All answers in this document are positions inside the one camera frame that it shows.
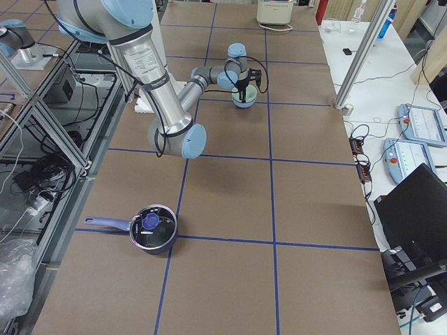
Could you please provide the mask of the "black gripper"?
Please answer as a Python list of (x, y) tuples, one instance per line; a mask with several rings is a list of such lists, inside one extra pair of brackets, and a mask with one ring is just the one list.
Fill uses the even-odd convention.
[(250, 82), (250, 72), (245, 71), (241, 73), (238, 77), (238, 81), (235, 84), (235, 87), (239, 91), (239, 99), (241, 102), (246, 101), (246, 88), (248, 87)]

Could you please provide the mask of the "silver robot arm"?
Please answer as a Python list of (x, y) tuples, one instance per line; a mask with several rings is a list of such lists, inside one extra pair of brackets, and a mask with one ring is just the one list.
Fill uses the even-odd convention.
[(191, 106), (211, 84), (223, 89), (247, 86), (247, 51), (243, 44), (233, 43), (224, 65), (195, 69), (176, 92), (152, 40), (157, 18), (153, 1), (58, 1), (57, 10), (64, 33), (84, 42), (108, 44), (127, 65), (156, 115), (147, 137), (159, 154), (199, 157), (207, 133), (193, 120)]
[(50, 61), (23, 21), (9, 19), (1, 22), (1, 52), (12, 59), (18, 70), (44, 70)]

